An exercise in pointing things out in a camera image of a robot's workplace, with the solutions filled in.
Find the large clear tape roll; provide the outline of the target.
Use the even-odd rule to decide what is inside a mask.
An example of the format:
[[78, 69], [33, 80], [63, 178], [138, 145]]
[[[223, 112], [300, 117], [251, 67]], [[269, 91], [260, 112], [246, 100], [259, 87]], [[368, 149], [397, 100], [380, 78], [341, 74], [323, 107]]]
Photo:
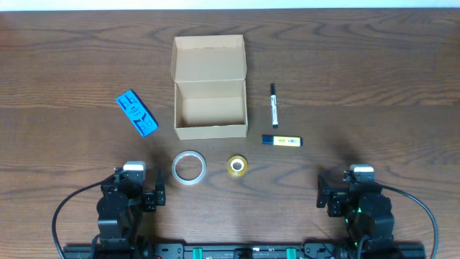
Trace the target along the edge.
[[194, 150], [179, 153], [171, 165], [173, 178], [184, 186], [200, 183], [207, 172], [205, 158]]

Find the blue plastic block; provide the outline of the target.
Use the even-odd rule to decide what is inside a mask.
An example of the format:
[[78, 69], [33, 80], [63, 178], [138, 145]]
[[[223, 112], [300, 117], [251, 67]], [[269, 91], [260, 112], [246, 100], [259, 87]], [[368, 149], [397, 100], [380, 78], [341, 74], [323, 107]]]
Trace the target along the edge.
[[116, 98], [116, 102], [142, 137], [155, 132], [159, 125], [135, 91], [128, 90]]

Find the yellow blue highlighter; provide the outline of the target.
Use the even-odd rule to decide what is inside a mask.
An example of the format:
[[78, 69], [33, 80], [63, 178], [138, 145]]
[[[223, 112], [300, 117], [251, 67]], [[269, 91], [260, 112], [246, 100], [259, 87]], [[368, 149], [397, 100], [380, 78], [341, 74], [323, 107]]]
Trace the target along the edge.
[[285, 147], [302, 147], [303, 139], [301, 137], [262, 135], [262, 144]]

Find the small yellow tape roll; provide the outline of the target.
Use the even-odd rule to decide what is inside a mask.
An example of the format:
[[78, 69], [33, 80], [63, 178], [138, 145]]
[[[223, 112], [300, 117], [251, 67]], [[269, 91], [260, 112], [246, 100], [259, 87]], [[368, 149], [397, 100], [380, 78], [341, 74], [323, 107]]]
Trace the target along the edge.
[[248, 163], [245, 157], [241, 155], [234, 155], [229, 158], [227, 163], [227, 170], [233, 177], [242, 177], [246, 174]]

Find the black white marker pen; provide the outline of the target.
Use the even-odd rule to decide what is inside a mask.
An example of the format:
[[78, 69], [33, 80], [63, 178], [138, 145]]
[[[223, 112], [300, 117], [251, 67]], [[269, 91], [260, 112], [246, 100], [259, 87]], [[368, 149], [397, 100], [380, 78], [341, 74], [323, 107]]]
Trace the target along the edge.
[[274, 83], [270, 84], [270, 105], [271, 105], [271, 115], [272, 115], [272, 127], [278, 128], [278, 118], [277, 118], [277, 96], [276, 96], [276, 85]]

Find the brown cardboard box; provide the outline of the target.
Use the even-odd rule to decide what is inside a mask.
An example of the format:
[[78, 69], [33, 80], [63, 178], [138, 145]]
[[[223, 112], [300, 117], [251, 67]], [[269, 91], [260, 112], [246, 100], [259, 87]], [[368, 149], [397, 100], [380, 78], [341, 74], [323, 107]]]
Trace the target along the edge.
[[247, 63], [242, 35], [175, 37], [174, 130], [180, 140], [247, 136]]

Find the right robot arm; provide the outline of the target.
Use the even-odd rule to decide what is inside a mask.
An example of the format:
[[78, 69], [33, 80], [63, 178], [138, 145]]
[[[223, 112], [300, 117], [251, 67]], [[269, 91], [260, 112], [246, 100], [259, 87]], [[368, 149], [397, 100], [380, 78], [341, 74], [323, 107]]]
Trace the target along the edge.
[[329, 217], [344, 218], [350, 244], [357, 255], [392, 247], [395, 218], [391, 201], [382, 194], [373, 172], [346, 171], [347, 188], [334, 188], [323, 176], [317, 180], [316, 206], [326, 207]]

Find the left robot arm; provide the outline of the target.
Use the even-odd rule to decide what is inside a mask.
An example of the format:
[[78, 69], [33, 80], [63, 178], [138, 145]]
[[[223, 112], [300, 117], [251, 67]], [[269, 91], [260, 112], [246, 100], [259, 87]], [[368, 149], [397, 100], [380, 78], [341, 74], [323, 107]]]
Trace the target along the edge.
[[100, 241], [107, 250], [135, 250], [145, 212], [166, 204], [165, 182], [157, 172], [155, 187], [144, 189], [144, 171], [116, 168], [112, 179], [101, 184], [103, 197], [97, 203]]

